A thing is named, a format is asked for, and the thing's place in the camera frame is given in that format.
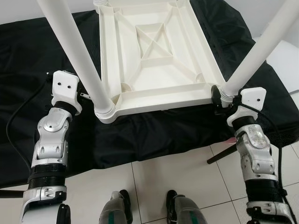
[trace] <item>black cloth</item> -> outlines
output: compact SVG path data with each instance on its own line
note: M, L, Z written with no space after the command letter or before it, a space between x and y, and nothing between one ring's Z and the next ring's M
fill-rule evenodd
M223 0L191 0L218 66L226 80L255 42L239 12ZM100 74L99 19L95 11L74 14L76 24ZM26 166L10 146L5 126L12 113L45 80L46 72L75 72L45 18L0 25L0 187L25 183ZM299 112L271 66L264 63L246 87L267 90L266 113L279 127L284 145L299 136ZM32 159L33 135L50 105L51 85L27 104L12 124L12 139ZM119 117L104 125L93 104L81 102L83 111L69 130L68 175L142 161L227 140L233 136L212 105ZM270 124L259 122L272 142Z

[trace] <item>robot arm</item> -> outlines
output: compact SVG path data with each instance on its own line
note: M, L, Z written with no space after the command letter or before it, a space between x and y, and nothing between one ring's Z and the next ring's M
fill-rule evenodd
M290 207L284 201L286 191L280 187L274 171L270 141L256 123L265 95L266 90L260 87L242 90L233 102L236 111L227 119L235 130L241 156L249 201L247 213L252 217L248 224L294 224Z
M34 148L28 190L23 195L21 224L69 224L66 200L65 171L68 143L65 134L69 122L82 111L77 102L79 78L57 71L53 77L53 108L37 126L40 135Z

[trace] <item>tile floor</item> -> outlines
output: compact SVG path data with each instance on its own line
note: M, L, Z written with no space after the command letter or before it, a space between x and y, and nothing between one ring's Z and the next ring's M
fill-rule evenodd
M246 191L237 152L217 163L206 160L229 147L217 143L183 154L133 162L106 170L91 170L68 178L72 224L97 224L114 190L127 189L134 224L166 224L165 196L175 189L196 202L209 224L245 224ZM277 149L274 149L277 160ZM299 219L299 142L283 149L283 183ZM26 189L19 186L14 189ZM0 199L1 222L17 224L22 199Z

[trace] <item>black cable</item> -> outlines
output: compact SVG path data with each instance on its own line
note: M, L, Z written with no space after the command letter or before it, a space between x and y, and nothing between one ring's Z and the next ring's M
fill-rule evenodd
M259 115L261 115L263 118L265 118L267 121L269 121L269 123L273 126L273 129L276 133L276 135L278 136L278 184L279 184L279 187L281 190L283 190L283 184L282 184L282 172L281 172L281 163L282 163L282 138L281 138L281 134L280 134L280 131L278 130L276 124L274 124L274 122L268 118L264 113L262 113L261 111L251 107L251 106L248 106L246 104L239 104L240 106L243 106L247 109L250 109L254 112L257 112ZM296 220L296 217L295 217L295 214L289 204L289 201L287 200L286 198L286 195L283 195L283 199L285 201L285 203L289 206L290 208L290 213L291 213L291 217L292 219L294 220L295 224L297 224L297 220Z
M19 111L28 103L30 102L45 86L46 81L28 98L24 101L24 103L22 103L22 105L13 113L13 115L11 115L10 119L8 120L8 123L6 125L6 136L10 142L10 144L13 146L13 148L16 150L16 152L20 155L20 157L24 160L24 162L26 163L26 166L28 168L28 171L30 173L31 171L31 163L30 161L27 159L27 157L25 156L25 154L16 146L16 144L14 143L13 140L11 140L10 138L10 127L11 124L13 122L13 120L15 119L16 115L19 113Z

